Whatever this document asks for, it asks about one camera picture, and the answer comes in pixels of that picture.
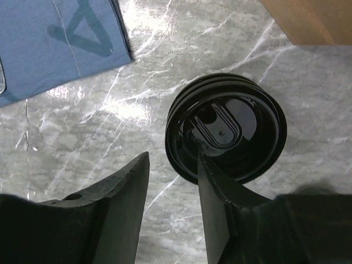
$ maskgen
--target blue cloth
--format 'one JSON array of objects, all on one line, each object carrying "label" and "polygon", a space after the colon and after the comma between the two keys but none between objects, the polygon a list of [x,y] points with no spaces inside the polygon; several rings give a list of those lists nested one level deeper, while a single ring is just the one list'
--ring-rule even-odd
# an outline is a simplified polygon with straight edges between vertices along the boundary
[{"label": "blue cloth", "polygon": [[115,0],[1,0],[0,107],[132,61]]}]

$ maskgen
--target black plastic lid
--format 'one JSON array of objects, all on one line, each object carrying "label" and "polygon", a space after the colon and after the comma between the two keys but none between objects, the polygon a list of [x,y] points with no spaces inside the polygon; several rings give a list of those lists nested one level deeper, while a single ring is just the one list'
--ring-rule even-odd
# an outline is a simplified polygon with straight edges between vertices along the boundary
[{"label": "black plastic lid", "polygon": [[192,183],[200,153],[246,183],[274,164],[286,137],[284,113],[270,95],[245,77],[220,73],[195,80],[176,97],[165,147],[172,167]]}]

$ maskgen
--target gray marble countertop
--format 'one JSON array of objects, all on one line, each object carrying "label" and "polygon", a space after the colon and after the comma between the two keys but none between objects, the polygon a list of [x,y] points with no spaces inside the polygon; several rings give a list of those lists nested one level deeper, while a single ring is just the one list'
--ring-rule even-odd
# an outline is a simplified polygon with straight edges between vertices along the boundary
[{"label": "gray marble countertop", "polygon": [[288,138],[247,186],[267,197],[297,186],[352,186],[352,47],[295,47],[258,0],[121,0],[135,62],[0,109],[0,191],[62,199],[143,151],[151,174],[136,263],[204,264],[197,186],[164,150],[169,107],[196,78],[242,74],[282,106]]}]

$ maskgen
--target black object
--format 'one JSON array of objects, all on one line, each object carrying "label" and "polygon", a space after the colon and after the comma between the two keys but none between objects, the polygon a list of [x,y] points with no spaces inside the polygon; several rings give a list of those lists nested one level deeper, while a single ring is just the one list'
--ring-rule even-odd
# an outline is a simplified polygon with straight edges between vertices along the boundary
[{"label": "black object", "polygon": [[172,167],[192,183],[198,154],[246,183],[274,164],[286,137],[284,113],[270,95],[247,78],[220,73],[195,80],[176,97],[165,146]]},{"label": "black object", "polygon": [[352,263],[352,195],[281,195],[273,201],[199,159],[208,264]]},{"label": "black object", "polygon": [[149,154],[62,201],[0,195],[0,263],[133,264]]}]

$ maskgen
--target brown cardboard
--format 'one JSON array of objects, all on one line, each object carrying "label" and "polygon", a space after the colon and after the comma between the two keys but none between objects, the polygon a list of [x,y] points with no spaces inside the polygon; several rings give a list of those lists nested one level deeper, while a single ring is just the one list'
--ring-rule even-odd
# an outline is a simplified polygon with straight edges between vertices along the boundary
[{"label": "brown cardboard", "polygon": [[294,45],[352,45],[352,0],[260,0]]}]

